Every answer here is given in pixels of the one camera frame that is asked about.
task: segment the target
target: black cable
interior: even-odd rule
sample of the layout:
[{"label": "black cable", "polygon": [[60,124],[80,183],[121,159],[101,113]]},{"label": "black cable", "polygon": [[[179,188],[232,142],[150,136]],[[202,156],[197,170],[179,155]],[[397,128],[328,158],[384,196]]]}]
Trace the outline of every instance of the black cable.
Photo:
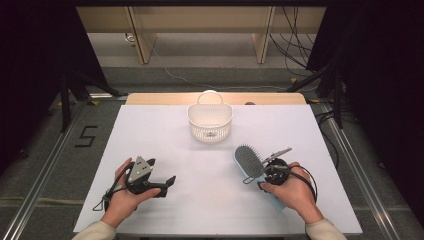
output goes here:
[{"label": "black cable", "polygon": [[[312,184],[306,179],[306,178],[304,178],[304,177],[302,177],[301,175],[299,175],[299,174],[297,174],[297,173],[294,173],[294,172],[292,172],[291,171],[291,169],[292,168],[295,168],[295,167],[299,167],[299,168],[302,168],[303,170],[305,170],[308,174],[309,174],[309,176],[311,177],[311,179],[313,180],[313,182],[314,182],[314,185],[315,185],[315,189],[314,189],[314,187],[312,187]],[[308,185],[308,187],[309,187],[309,189],[311,190],[311,192],[312,192],[312,195],[313,195],[313,197],[314,197],[314,201],[315,202],[317,202],[317,200],[318,200],[318,188],[317,188],[317,184],[316,184],[316,182],[315,182],[315,179],[314,179],[314,177],[312,176],[312,174],[306,169],[306,168],[304,168],[304,167],[302,167],[302,166],[292,166],[292,167],[290,167],[289,168],[290,169],[290,171],[287,171],[287,173],[288,174],[290,174],[290,175],[293,175],[293,176],[295,176],[295,177],[297,177],[299,180],[302,180],[302,182],[304,182],[304,183],[306,183],[306,185]]]},{"label": "black cable", "polygon": [[285,41],[285,42],[287,42],[288,44],[290,44],[290,45],[292,45],[293,47],[300,47],[300,48],[302,48],[302,49],[305,49],[305,50],[308,50],[308,51],[312,51],[312,49],[310,49],[310,48],[307,48],[307,47],[304,47],[304,46],[299,46],[299,45],[296,45],[296,44],[294,44],[294,43],[291,43],[291,42],[289,42],[284,36],[283,36],[283,34],[281,34],[280,33],[280,37]]},{"label": "black cable", "polygon": [[326,112],[326,113],[321,113],[321,114],[315,115],[315,117],[319,117],[319,116],[321,116],[321,119],[318,122],[318,128],[321,131],[321,134],[324,136],[324,138],[327,139],[328,143],[334,149],[334,152],[336,154],[336,162],[334,163],[334,166],[335,166],[336,169],[338,169],[339,168],[339,162],[340,162],[339,152],[337,151],[337,148],[334,145],[334,143],[330,140],[330,138],[328,137],[328,135],[321,128],[321,124],[322,123],[324,123],[325,121],[327,121],[328,119],[330,119],[330,118],[333,117],[333,110],[331,110],[329,112]]},{"label": "black cable", "polygon": [[118,177],[113,182],[112,187],[110,187],[109,190],[106,191],[106,194],[103,195],[102,200],[93,208],[93,211],[102,211],[103,210],[103,203],[106,202],[106,201],[109,202],[112,199],[112,196],[113,196],[114,193],[127,189],[126,187],[122,187],[118,190],[115,190],[115,187],[118,184],[119,179],[121,179],[121,177],[124,175],[124,173],[128,169],[130,169],[133,165],[134,165],[134,162],[131,162],[130,164],[125,166],[125,168],[119,173]]}]

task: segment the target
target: black wire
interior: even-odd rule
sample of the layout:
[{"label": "black wire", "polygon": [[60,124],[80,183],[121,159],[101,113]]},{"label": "black wire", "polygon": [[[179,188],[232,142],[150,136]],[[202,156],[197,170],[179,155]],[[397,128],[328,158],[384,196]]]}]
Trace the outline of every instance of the black wire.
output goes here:
[{"label": "black wire", "polygon": [[124,173],[128,170],[128,169],[130,169],[132,166],[134,165],[134,163],[132,162],[132,163],[130,163],[130,164],[128,164],[120,173],[119,173],[119,175],[118,175],[118,177],[115,179],[115,181],[113,182],[113,184],[112,184],[112,187],[110,187],[109,188],[109,190],[108,191],[106,191],[106,194],[105,195],[103,195],[103,197],[102,197],[102,200],[93,208],[93,211],[102,211],[103,210],[103,203],[105,202],[105,201],[110,201],[111,200],[111,198],[112,198],[112,196],[113,196],[113,194],[114,193],[116,193],[116,192],[119,192],[119,191],[122,191],[122,190],[125,190],[125,189],[127,189],[126,187],[123,187],[123,188],[121,188],[121,189],[118,189],[118,190],[116,190],[115,191],[115,187],[116,187],[116,185],[118,184],[118,182],[119,182],[119,179],[121,179],[121,177],[122,177],[122,175],[124,175]]},{"label": "black wire", "polygon": [[299,175],[299,174],[297,174],[297,173],[295,173],[295,172],[292,172],[292,171],[287,171],[287,173],[288,174],[291,174],[291,175],[293,175],[293,176],[295,176],[295,177],[297,177],[298,179],[300,179],[300,180],[302,180],[304,183],[306,183],[306,185],[308,185],[308,187],[309,187],[309,189],[311,190],[311,192],[312,192],[312,195],[313,195],[313,197],[314,197],[314,201],[315,202],[317,202],[317,200],[318,200],[318,188],[317,188],[317,185],[316,185],[316,182],[315,182],[315,179],[314,179],[314,177],[312,176],[312,174],[306,169],[306,168],[304,168],[304,167],[302,167],[302,166],[292,166],[292,167],[290,167],[289,169],[292,169],[292,168],[295,168],[295,167],[299,167],[299,168],[302,168],[303,170],[305,170],[308,174],[309,174],[309,176],[311,176],[311,179],[313,180],[313,182],[314,182],[314,185],[315,185],[315,189],[316,190],[314,190],[314,187],[312,187],[312,184],[306,179],[306,178],[304,178],[304,177],[302,177],[301,175]]},{"label": "black wire", "polygon": [[308,50],[308,51],[312,51],[312,49],[310,49],[310,48],[307,48],[307,47],[304,47],[304,46],[299,46],[299,45],[296,45],[296,44],[294,44],[294,43],[291,43],[291,42],[289,42],[284,36],[283,36],[283,34],[281,34],[280,33],[280,37],[285,41],[285,42],[287,42],[288,44],[291,44],[293,47],[300,47],[300,48],[302,48],[302,49],[305,49],[305,50]]},{"label": "black wire", "polygon": [[305,65],[303,65],[301,62],[299,62],[299,61],[297,61],[293,56],[291,56],[288,52],[286,52],[286,50],[284,50],[275,40],[274,40],[274,38],[272,37],[272,35],[270,34],[270,37],[271,37],[271,40],[274,42],[274,45],[277,47],[277,49],[281,52],[281,53],[283,53],[284,54],[284,56],[285,56],[285,64],[286,64],[286,68],[287,68],[287,70],[291,73],[291,74],[293,74],[293,75],[297,75],[297,76],[301,76],[301,77],[308,77],[308,75],[303,75],[303,74],[299,74],[299,73],[295,73],[295,72],[293,72],[290,68],[289,68],[289,66],[287,65],[287,58],[289,58],[290,60],[292,60],[293,62],[295,62],[295,63],[297,63],[298,65],[300,65],[301,67],[303,67],[303,68],[305,68],[306,69],[306,66]]},{"label": "black wire", "polygon": [[322,123],[324,123],[325,121],[327,121],[328,119],[330,119],[330,118],[333,117],[333,110],[331,110],[329,112],[326,112],[326,113],[321,113],[321,114],[315,115],[315,117],[319,117],[319,116],[321,116],[321,119],[318,122],[318,128],[321,131],[321,134],[325,137],[325,139],[327,139],[328,143],[334,149],[334,152],[336,154],[336,162],[334,163],[334,166],[335,166],[336,169],[338,169],[339,168],[339,162],[340,162],[339,152],[337,151],[337,148],[334,145],[334,143],[330,140],[330,138],[328,137],[328,135],[321,128],[321,124]]}]

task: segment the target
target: person's right hand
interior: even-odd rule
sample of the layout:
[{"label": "person's right hand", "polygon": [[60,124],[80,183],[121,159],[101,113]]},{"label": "person's right hand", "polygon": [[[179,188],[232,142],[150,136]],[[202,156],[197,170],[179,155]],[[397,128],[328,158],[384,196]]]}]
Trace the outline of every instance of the person's right hand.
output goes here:
[{"label": "person's right hand", "polygon": [[[300,167],[298,162],[289,164],[291,171],[299,174],[310,182],[309,175]],[[311,189],[302,180],[290,175],[281,185],[273,185],[267,182],[261,183],[261,187],[274,194],[287,207],[296,210],[303,220],[309,224],[318,222],[324,218],[315,204]]]}]

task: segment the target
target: white tabletop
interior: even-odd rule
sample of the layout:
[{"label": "white tabletop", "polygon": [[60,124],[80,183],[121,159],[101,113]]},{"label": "white tabletop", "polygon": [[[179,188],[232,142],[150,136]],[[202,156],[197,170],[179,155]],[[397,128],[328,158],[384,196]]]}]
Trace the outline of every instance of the white tabletop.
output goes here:
[{"label": "white tabletop", "polygon": [[156,159],[149,181],[163,183],[176,175],[166,198],[142,203],[118,233],[164,237],[255,237],[304,234],[298,214],[284,208],[256,183],[245,178],[233,152],[249,144],[263,158],[293,148],[282,156],[298,161],[318,185],[318,206],[345,234],[362,230],[353,212],[308,105],[233,106],[231,133],[208,145],[190,133],[187,105],[122,106],[74,231],[98,221],[94,212],[112,185],[115,170],[138,155]]}]

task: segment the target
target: forearm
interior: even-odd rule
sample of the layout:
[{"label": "forearm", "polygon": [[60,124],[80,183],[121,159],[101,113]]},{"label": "forearm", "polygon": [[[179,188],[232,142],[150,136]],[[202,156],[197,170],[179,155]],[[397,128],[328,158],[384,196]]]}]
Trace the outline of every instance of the forearm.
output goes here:
[{"label": "forearm", "polygon": [[346,237],[328,219],[306,224],[306,233],[312,240],[346,240]]},{"label": "forearm", "polygon": [[110,240],[113,239],[115,235],[115,228],[102,221],[98,221],[90,224],[87,228],[78,233],[72,240]]}]

